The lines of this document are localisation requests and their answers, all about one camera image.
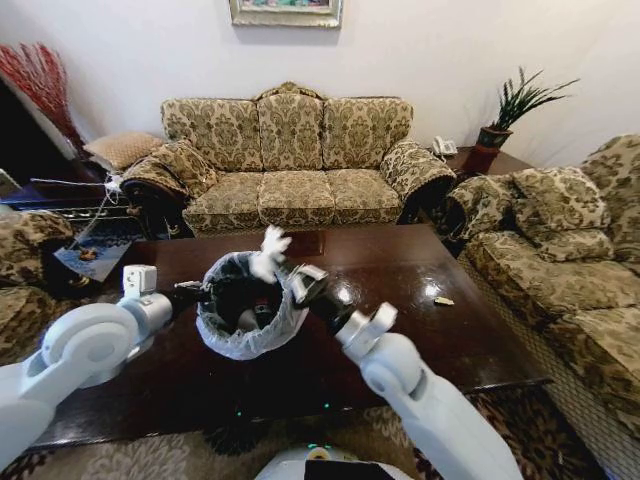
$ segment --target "throw pillow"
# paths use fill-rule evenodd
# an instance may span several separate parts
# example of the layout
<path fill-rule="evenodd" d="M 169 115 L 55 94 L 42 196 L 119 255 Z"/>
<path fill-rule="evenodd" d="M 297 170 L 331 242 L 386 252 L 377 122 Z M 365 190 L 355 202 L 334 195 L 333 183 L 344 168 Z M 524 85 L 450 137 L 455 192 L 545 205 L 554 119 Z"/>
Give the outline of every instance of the throw pillow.
<path fill-rule="evenodd" d="M 514 200 L 513 216 L 516 225 L 527 238 L 549 231 L 549 227 L 543 223 L 538 209 L 531 200 L 524 198 Z"/>
<path fill-rule="evenodd" d="M 197 198 L 218 181 L 215 169 L 186 140 L 166 143 L 151 152 Z"/>
<path fill-rule="evenodd" d="M 597 187 L 578 168 L 530 168 L 513 180 L 549 230 L 604 228 L 611 221 Z"/>
<path fill-rule="evenodd" d="M 146 157 L 151 150 L 162 145 L 161 138 L 154 137 L 143 132 L 124 132 L 94 140 L 86 144 L 83 148 L 93 154 L 106 160 L 108 163 L 101 162 L 100 165 L 107 168 L 110 172 L 123 172 L 136 160 Z"/>
<path fill-rule="evenodd" d="M 613 258 L 613 243 L 596 228 L 543 232 L 527 237 L 538 249 L 540 257 L 548 262 Z"/>

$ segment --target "dark wooden coffee table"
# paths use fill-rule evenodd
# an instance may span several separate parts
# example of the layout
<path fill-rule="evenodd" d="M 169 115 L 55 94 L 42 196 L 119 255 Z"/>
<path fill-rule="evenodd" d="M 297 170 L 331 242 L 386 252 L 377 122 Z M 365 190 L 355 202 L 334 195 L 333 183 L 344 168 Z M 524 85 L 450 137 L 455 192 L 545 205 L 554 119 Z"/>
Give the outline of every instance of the dark wooden coffee table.
<path fill-rule="evenodd" d="M 331 273 L 336 292 L 369 313 L 398 308 L 396 332 L 426 363 L 464 392 L 547 381 L 523 345 L 426 225 L 292 234 L 288 255 Z M 230 251 L 259 248 L 262 235 L 140 242 L 122 264 L 158 267 L 159 288 L 201 279 Z M 121 268 L 108 279 L 117 288 Z M 436 306 L 446 296 L 455 306 Z M 383 405 L 342 354 L 322 321 L 309 315 L 284 347 L 236 362 L 210 350 L 195 309 L 114 380 L 73 393 L 35 447 L 54 447 L 213 428 L 230 422 L 331 413 Z"/>

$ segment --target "sofa armrest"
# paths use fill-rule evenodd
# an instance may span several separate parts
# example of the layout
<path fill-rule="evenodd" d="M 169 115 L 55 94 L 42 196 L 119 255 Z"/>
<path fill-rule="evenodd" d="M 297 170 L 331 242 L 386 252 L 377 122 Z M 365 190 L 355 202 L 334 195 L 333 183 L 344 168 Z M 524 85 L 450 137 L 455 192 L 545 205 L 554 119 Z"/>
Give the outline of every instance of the sofa armrest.
<path fill-rule="evenodd" d="M 193 236 L 182 219 L 191 199 L 187 188 L 159 160 L 147 157 L 131 166 L 120 188 L 129 200 L 129 214 L 148 239 L 158 238 L 157 233 L 167 228 L 172 238 Z"/>
<path fill-rule="evenodd" d="M 413 140 L 392 146 L 382 159 L 380 173 L 403 203 L 414 194 L 439 202 L 456 178 L 453 170 Z"/>
<path fill-rule="evenodd" d="M 447 195 L 443 225 L 449 238 L 469 240 L 485 231 L 502 230 L 514 191 L 510 175 L 470 178 Z"/>

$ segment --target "sofa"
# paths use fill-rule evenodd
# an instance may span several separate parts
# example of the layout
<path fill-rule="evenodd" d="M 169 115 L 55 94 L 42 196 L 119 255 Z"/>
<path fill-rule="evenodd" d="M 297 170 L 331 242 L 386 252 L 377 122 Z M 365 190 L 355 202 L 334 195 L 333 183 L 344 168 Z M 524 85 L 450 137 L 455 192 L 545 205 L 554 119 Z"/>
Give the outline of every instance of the sofa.
<path fill-rule="evenodd" d="M 448 194 L 445 223 L 466 242 L 459 261 L 505 305 L 554 377 L 554 401 L 599 462 L 616 478 L 640 478 L 640 135 L 616 137 L 579 169 L 560 170 L 573 175 L 561 186 L 536 170 L 469 179 Z M 583 174 L 605 210 L 585 200 L 574 181 Z M 532 178 L 543 197 L 563 190 L 551 203 L 561 222 L 604 223 L 586 224 L 598 226 L 587 229 L 588 240 L 585 230 L 566 230 L 561 243 L 553 243 L 556 232 L 537 242 L 521 216 L 540 205 L 521 188 Z"/>
<path fill-rule="evenodd" d="M 0 365 L 26 358 L 42 331 L 86 301 L 88 278 L 53 253 L 74 238 L 69 222 L 46 211 L 0 214 Z"/>
<path fill-rule="evenodd" d="M 162 216 L 174 236 L 406 223 L 455 179 L 407 138 L 413 109 L 396 97 L 327 98 L 287 82 L 251 100 L 167 100 L 161 112 L 169 142 L 122 189 L 132 212 Z"/>

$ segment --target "sofa pattern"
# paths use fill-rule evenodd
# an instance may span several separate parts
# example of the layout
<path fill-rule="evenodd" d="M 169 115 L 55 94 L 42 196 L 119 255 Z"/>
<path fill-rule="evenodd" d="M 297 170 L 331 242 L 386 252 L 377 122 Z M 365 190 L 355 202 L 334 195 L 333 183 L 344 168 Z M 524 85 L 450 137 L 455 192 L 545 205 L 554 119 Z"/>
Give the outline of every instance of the sofa pattern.
<path fill-rule="evenodd" d="M 74 300 L 54 300 L 37 287 L 0 289 L 0 365 L 32 353 L 41 332 L 78 304 Z"/>
<path fill-rule="evenodd" d="M 398 219 L 402 210 L 398 194 L 377 170 L 329 170 L 326 176 L 335 200 L 334 223 L 389 223 Z"/>
<path fill-rule="evenodd" d="M 393 187 L 402 203 L 424 186 L 445 180 L 444 192 L 455 180 L 455 174 L 426 148 L 412 140 L 397 142 L 380 164 L 382 178 Z"/>
<path fill-rule="evenodd" d="M 187 224 L 198 233 L 258 228 L 258 189 L 262 173 L 220 173 L 215 188 L 196 198 L 183 212 Z"/>
<path fill-rule="evenodd" d="M 0 231 L 0 283 L 10 285 L 43 283 L 43 244 L 73 239 L 69 222 L 46 211 L 3 213 Z"/>
<path fill-rule="evenodd" d="M 156 159 L 162 163 L 174 178 L 180 179 L 188 194 L 193 198 L 205 193 L 217 181 L 216 171 L 186 140 L 161 145 L 152 151 L 147 158 Z"/>
<path fill-rule="evenodd" d="M 258 102 L 260 145 L 267 171 L 322 168 L 323 104 L 293 93 L 280 93 Z"/>
<path fill-rule="evenodd" d="M 465 253 L 536 328 L 579 310 L 640 303 L 640 278 L 619 263 L 547 262 L 516 232 L 480 233 L 467 244 Z"/>
<path fill-rule="evenodd" d="M 565 232 L 527 234 L 537 253 L 547 262 L 566 262 L 580 259 L 613 259 L 613 244 L 602 230 L 584 228 Z"/>
<path fill-rule="evenodd" d="M 262 170 L 258 109 L 250 100 L 182 98 L 162 104 L 170 140 L 187 140 L 222 171 Z"/>
<path fill-rule="evenodd" d="M 157 158 L 144 157 L 134 163 L 122 175 L 124 180 L 142 180 L 168 188 L 172 192 L 185 197 L 189 196 L 187 187 Z"/>
<path fill-rule="evenodd" d="M 469 240 L 480 232 L 499 230 L 511 213 L 515 195 L 511 175 L 474 177 L 461 183 L 447 196 L 448 210 L 457 208 L 463 217 L 461 228 L 451 236 Z"/>
<path fill-rule="evenodd" d="M 328 225 L 335 202 L 324 172 L 266 172 L 258 211 L 265 224 Z"/>
<path fill-rule="evenodd" d="M 331 98 L 324 104 L 325 169 L 379 168 L 409 134 L 413 108 L 399 98 Z"/>
<path fill-rule="evenodd" d="M 556 352 L 640 439 L 640 309 L 567 315 L 545 336 Z"/>
<path fill-rule="evenodd" d="M 595 184 L 578 168 L 530 168 L 513 180 L 532 202 L 549 230 L 601 228 L 611 220 Z"/>
<path fill-rule="evenodd" d="M 607 202 L 617 258 L 640 262 L 640 135 L 613 138 L 589 155 L 581 169 Z"/>

